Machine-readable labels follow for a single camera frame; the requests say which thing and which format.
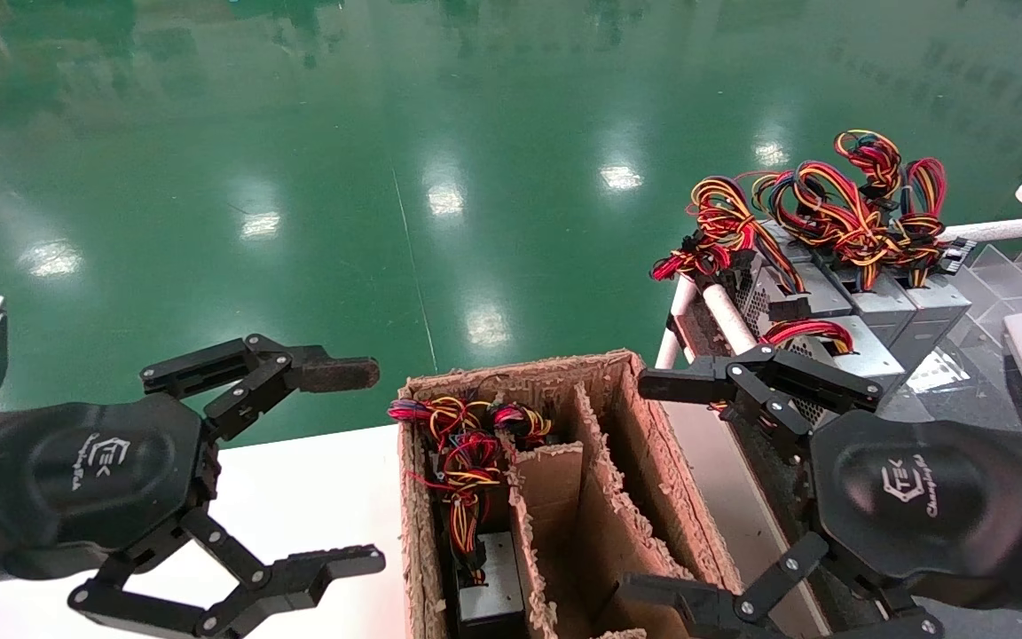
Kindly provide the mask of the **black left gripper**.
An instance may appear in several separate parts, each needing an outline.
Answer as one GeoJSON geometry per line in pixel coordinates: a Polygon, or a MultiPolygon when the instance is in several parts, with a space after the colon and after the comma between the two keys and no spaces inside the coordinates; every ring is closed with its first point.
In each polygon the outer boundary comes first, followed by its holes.
{"type": "Polygon", "coordinates": [[[220,474],[215,441],[235,439],[297,391],[373,387],[376,359],[337,359],[323,345],[252,333],[158,361],[139,379],[150,396],[134,403],[0,413],[0,581],[101,566],[67,600],[98,626],[245,638],[270,617],[317,607],[335,580],[385,569],[374,545],[263,564],[204,510],[220,474]],[[218,387],[203,418],[178,401],[218,387]],[[223,600],[202,608],[126,590],[131,575],[153,570],[188,541],[235,579],[223,600]]]}

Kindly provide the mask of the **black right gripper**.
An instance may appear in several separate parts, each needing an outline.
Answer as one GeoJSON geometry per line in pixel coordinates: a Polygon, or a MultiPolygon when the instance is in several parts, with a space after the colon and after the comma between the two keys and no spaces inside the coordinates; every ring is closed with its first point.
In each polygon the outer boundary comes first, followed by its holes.
{"type": "Polygon", "coordinates": [[[867,585],[884,588],[869,594],[885,614],[839,638],[942,638],[940,619],[908,591],[961,608],[1022,611],[1022,433],[844,415],[876,410],[883,385],[774,345],[697,356],[684,369],[645,369],[638,393],[726,404],[775,441],[810,437],[812,521],[831,540],[803,535],[740,595],[701,581],[622,575],[622,597],[672,608],[690,638],[782,638],[771,611],[812,572],[837,569],[838,555],[867,585]],[[812,432],[795,400],[843,416],[812,432]]]}

